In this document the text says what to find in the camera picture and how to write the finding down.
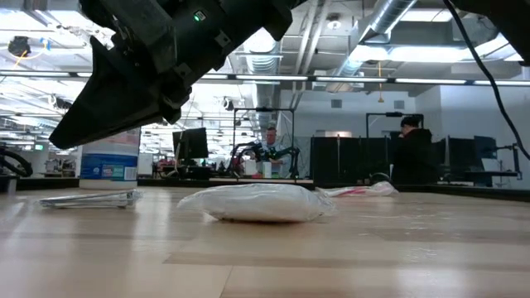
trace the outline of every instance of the white plastic bag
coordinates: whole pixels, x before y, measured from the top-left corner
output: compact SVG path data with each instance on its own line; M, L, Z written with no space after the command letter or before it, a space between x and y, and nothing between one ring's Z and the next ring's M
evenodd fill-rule
M335 205L300 186L251 184L202 190L185 197L177 208L200 210L217 219L305 222L332 214Z
M332 190L317 188L319 193L328 198L345 196L388 196L396 195L398 191L388 182L379 182L372 186L344 187Z

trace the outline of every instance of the black hoodie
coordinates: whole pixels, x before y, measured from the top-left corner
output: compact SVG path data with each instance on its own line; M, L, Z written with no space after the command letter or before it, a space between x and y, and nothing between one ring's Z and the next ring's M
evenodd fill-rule
M396 185L436 183L438 157L428 129L414 129L401 141L394 153L392 182Z

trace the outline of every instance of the man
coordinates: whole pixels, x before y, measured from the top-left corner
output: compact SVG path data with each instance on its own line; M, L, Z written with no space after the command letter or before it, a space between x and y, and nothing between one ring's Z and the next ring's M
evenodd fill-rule
M392 172L396 185L424 185L439 180L431 131L419 128L419 123L417 117L405 117L401 122L402 141L394 153Z
M270 153L271 151L280 151L285 149L285 147L282 144L279 144L276 140L276 128L270 127L267 129L267 135L265 142L262 142L262 147L264 150L264 154L261 156L262 161L269 161L272 163L272 177L273 178L282 178L282 170L283 166L288 166L289 162L291 160L290 155L281 156L277 159L271 159L266 157L266 153ZM258 171L261 172L261 165L258 165Z

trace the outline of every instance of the wooden table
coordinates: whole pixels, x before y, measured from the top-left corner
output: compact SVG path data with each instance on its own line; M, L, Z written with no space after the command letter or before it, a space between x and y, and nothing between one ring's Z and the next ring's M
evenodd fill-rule
M0 198L2 298L529 297L530 205L447 195L338 199L314 223L181 212L193 189L134 209Z

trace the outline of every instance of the person in black hoodie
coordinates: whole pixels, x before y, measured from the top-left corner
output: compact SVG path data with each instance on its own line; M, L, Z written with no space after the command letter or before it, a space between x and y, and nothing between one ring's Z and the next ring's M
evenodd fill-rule
M418 117L401 122L402 141L394 153L392 182L395 185L424 185L439 180L438 158L432 145L432 134L419 128Z

